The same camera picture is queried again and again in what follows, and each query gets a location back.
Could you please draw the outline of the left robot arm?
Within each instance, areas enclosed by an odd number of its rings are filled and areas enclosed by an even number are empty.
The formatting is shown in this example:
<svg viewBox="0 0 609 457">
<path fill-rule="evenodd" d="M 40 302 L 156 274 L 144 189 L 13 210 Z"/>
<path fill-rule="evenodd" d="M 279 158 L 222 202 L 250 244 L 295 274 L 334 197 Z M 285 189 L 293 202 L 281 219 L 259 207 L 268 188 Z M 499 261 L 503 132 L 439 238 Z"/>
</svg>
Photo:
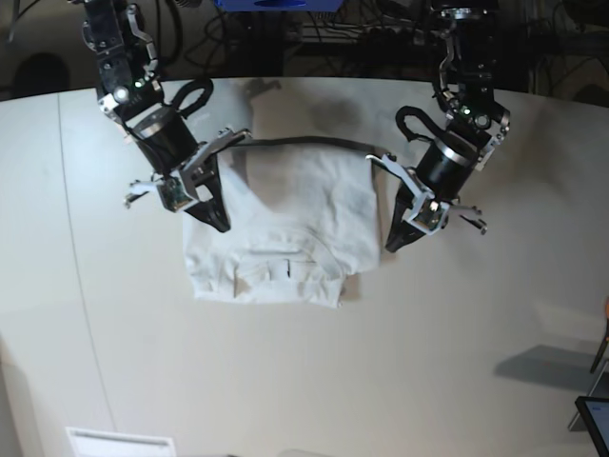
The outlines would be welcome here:
<svg viewBox="0 0 609 457">
<path fill-rule="evenodd" d="M 428 148 L 414 167 L 390 153 L 376 161 L 400 181 L 385 243 L 390 252 L 434 235 L 452 217 L 487 232 L 481 210 L 462 204 L 460 192 L 510 130 L 510 112 L 495 100 L 493 87 L 498 2 L 426 1 L 421 12 L 421 39 L 438 65 L 432 88 L 446 124 L 412 106 L 396 112 L 406 140 Z"/>
</svg>

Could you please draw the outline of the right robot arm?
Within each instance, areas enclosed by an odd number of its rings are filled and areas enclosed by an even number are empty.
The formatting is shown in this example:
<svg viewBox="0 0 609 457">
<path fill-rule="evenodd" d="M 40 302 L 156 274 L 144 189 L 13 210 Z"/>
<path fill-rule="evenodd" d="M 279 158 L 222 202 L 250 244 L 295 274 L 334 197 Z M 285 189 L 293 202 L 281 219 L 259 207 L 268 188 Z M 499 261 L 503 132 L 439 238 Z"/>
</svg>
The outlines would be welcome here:
<svg viewBox="0 0 609 457">
<path fill-rule="evenodd" d="M 161 57 L 138 5 L 128 1 L 82 5 L 83 39 L 95 54 L 99 73 L 98 107 L 152 167 L 149 180 L 130 183 L 125 206 L 154 194 L 170 212 L 184 212 L 220 232 L 229 231 L 217 155 L 238 136 L 226 131 L 210 143 L 199 142 L 186 124 L 209 100 L 212 81 L 196 79 L 167 101 L 160 81 Z"/>
</svg>

